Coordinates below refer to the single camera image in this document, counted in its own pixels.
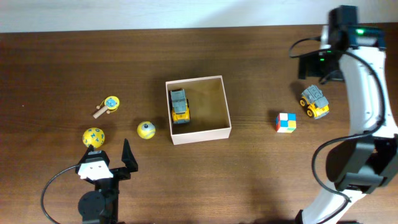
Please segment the yellow grey toy dump truck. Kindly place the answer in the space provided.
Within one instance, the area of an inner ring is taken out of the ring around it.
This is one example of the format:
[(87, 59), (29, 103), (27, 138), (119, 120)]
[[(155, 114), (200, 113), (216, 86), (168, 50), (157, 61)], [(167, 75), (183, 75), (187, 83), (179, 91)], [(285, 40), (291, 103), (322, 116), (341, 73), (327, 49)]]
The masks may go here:
[(190, 122), (190, 108), (184, 89), (171, 90), (173, 124), (185, 124)]

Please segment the yellow grey toy mixer truck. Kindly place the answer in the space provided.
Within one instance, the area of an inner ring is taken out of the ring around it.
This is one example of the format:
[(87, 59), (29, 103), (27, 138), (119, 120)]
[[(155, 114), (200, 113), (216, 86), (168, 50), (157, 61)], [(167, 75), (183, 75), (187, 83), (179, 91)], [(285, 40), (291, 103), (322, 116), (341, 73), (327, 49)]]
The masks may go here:
[(328, 100), (316, 85), (310, 85), (301, 93), (299, 103), (307, 116), (313, 119), (320, 119), (330, 111)]

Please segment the small colourful puzzle cube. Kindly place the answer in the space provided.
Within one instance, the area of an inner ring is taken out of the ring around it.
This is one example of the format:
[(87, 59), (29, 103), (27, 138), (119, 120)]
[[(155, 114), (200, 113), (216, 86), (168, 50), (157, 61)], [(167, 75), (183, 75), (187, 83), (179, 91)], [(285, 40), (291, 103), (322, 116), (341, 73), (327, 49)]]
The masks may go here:
[(294, 113), (279, 113), (275, 119), (275, 129), (278, 133), (292, 133), (297, 128), (297, 118)]

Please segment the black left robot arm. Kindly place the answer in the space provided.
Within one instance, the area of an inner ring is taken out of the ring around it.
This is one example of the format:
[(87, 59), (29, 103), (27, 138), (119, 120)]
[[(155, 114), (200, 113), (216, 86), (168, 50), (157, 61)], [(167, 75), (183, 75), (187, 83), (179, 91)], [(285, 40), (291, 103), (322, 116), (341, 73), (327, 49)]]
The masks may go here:
[(137, 161), (127, 139), (124, 140), (121, 161), (123, 167), (110, 169), (106, 152), (96, 151), (90, 145), (78, 162), (75, 172), (95, 187), (78, 202), (83, 223), (118, 222), (119, 183), (129, 180), (131, 173), (138, 171)]

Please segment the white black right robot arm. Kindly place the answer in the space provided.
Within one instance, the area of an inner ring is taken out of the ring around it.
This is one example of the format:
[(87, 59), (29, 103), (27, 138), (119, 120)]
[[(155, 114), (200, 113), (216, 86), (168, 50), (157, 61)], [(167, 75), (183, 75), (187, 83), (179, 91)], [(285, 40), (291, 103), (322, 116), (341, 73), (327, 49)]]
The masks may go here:
[(339, 6), (318, 37), (320, 48), (298, 56), (298, 76), (344, 82), (349, 134), (326, 142), (327, 181), (296, 223), (337, 223), (350, 206), (397, 174), (397, 125), (385, 79), (384, 32), (358, 23), (357, 8)]

